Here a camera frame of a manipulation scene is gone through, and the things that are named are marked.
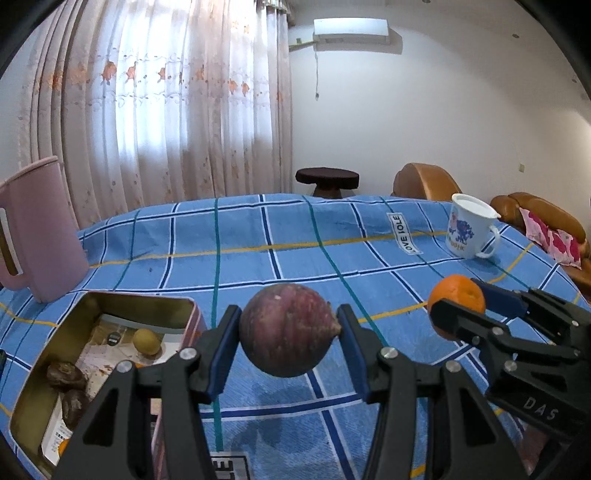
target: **pitcher handle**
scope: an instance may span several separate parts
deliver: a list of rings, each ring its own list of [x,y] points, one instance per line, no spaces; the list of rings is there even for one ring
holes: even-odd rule
[[[499,245],[501,244],[501,234],[499,233],[499,229],[496,226],[494,226],[494,225],[491,225],[489,228],[491,229],[491,232],[495,235],[495,241],[493,243],[492,250],[490,252],[488,252],[487,254],[484,253],[484,252],[478,252],[476,254],[476,256],[478,258],[490,258],[490,257],[492,257],[495,254],[496,249],[499,248]]]
[[[5,205],[7,204],[6,195],[6,188],[0,189],[0,208],[4,208],[5,212]],[[24,273],[18,273],[12,254],[8,248],[8,241],[6,239],[4,227],[2,227],[2,222],[0,222],[0,283],[2,283],[7,289],[13,291],[28,286],[27,276]]]

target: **wooden stool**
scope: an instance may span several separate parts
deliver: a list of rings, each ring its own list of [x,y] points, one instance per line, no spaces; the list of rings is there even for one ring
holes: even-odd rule
[[[295,177],[300,183],[316,183],[314,197],[325,199],[341,199],[341,189],[355,190],[359,187],[359,174],[341,168],[301,168],[295,173]]]

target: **brown leather sofa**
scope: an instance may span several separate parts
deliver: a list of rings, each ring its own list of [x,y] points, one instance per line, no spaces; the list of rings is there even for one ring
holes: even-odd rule
[[[461,193],[460,187],[443,168],[424,163],[408,163],[394,179],[393,196],[449,202],[454,193]],[[519,207],[534,212],[555,230],[570,233],[579,243],[581,267],[563,267],[581,293],[591,299],[591,248],[585,230],[580,222],[562,208],[529,193],[517,192],[499,195],[491,200],[491,206],[501,215],[500,220],[525,233],[525,223]]]
[[[582,270],[575,267],[563,268],[581,293],[585,297],[591,297],[591,248],[585,229],[575,217],[547,200],[524,192],[499,195],[491,200],[491,206],[499,212],[502,222],[514,226],[522,233],[525,233],[525,223],[519,207],[534,212],[551,229],[570,233],[579,244]]]
[[[452,176],[437,165],[407,163],[394,178],[393,197],[450,202],[461,193]]]

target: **yellow stripe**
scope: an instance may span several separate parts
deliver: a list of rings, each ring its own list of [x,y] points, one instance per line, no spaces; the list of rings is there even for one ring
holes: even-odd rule
[[[446,232],[413,232],[412,236],[436,236],[436,235],[445,235]],[[394,235],[376,235],[376,236],[367,236],[367,237],[358,237],[358,238],[340,238],[335,240],[327,240],[323,241],[323,245],[348,245],[348,244],[357,244],[361,242],[379,242],[384,240],[394,240],[396,237]],[[221,250],[223,254],[238,254],[238,253],[248,253],[248,252],[264,252],[267,250],[296,250],[300,248],[316,248],[319,247],[317,242],[302,242],[297,244],[276,244],[276,245],[259,245],[258,247],[241,247],[241,248],[226,248]],[[131,261],[138,261],[138,260],[149,260],[149,259],[162,259],[162,258],[185,258],[185,257],[201,257],[203,255],[216,255],[216,250],[205,250],[201,252],[188,252],[184,254],[149,254],[149,255],[142,255],[140,257],[134,258]],[[130,262],[130,260],[112,260],[108,262],[93,264],[91,268],[98,268],[102,267],[103,265],[126,265]]]
[[[525,247],[524,250],[515,259],[515,261],[511,265],[509,265],[509,267],[507,268],[507,270],[500,277],[494,278],[493,280],[490,280],[488,283],[495,283],[495,282],[498,282],[499,280],[502,280],[503,278],[505,278],[506,275],[511,270],[513,270],[513,268],[519,263],[519,261],[523,258],[523,256],[527,253],[527,251],[532,246],[533,246],[533,244],[529,244],[527,247]],[[383,313],[378,313],[376,315],[372,315],[371,316],[371,319],[372,320],[379,320],[379,319],[383,319],[383,318],[386,318],[386,317],[393,317],[395,315],[400,315],[401,313],[407,313],[407,312],[412,312],[413,310],[422,309],[426,305],[427,305],[427,302],[426,301],[422,301],[421,303],[417,303],[417,304],[411,305],[409,307],[403,307],[403,308],[398,309],[398,310],[392,310],[391,312],[383,312]],[[365,318],[359,319],[359,323],[365,323],[365,322],[367,322],[367,319],[365,319]]]
[[[49,325],[50,327],[57,327],[57,324],[53,323],[53,322],[44,322],[42,320],[29,320],[29,319],[17,317],[13,312],[8,310],[8,307],[6,305],[4,305],[2,302],[0,302],[0,308],[4,309],[4,311],[6,313],[8,313],[9,316],[11,316],[13,319],[17,320],[18,322],[35,323],[36,325]]]
[[[498,282],[498,281],[501,281],[501,280],[503,280],[503,278],[505,278],[505,277],[507,276],[507,274],[508,274],[508,273],[509,273],[511,270],[513,270],[513,268],[514,268],[514,267],[515,267],[515,266],[516,266],[516,265],[519,263],[519,261],[520,261],[520,260],[523,258],[523,256],[524,256],[524,255],[525,255],[525,254],[528,252],[528,250],[529,250],[531,247],[533,247],[533,246],[534,246],[534,244],[529,244],[527,247],[525,247],[525,248],[523,249],[523,251],[522,251],[522,252],[519,254],[519,256],[518,256],[518,257],[515,259],[515,261],[514,261],[514,262],[513,262],[511,265],[509,265],[509,267],[507,268],[507,270],[505,270],[505,272],[504,272],[504,273],[503,273],[503,274],[502,274],[500,277],[494,278],[493,280],[489,281],[488,283],[496,283],[496,282]]]
[[[0,403],[0,410],[2,410],[6,415],[8,415],[9,417],[12,417],[12,412],[10,410],[8,410],[4,405],[2,405]]]
[[[385,317],[393,317],[395,315],[400,315],[401,313],[407,313],[407,312],[412,312],[413,310],[422,309],[426,305],[427,305],[427,302],[423,301],[421,303],[411,305],[410,307],[404,307],[402,309],[392,310],[391,312],[383,312],[383,313],[378,313],[377,315],[372,315],[371,319],[372,320],[379,320],[379,319],[383,319]],[[365,319],[365,318],[359,319],[359,323],[365,323],[365,322],[367,322],[367,319]]]
[[[416,478],[419,475],[422,475],[423,473],[425,473],[425,464],[418,466],[416,468],[413,468],[410,472],[410,478]]]

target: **air conditioner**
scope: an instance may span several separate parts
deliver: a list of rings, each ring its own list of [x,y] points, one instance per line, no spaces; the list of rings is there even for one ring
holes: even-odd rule
[[[389,44],[388,20],[379,18],[319,18],[314,20],[317,43]]]

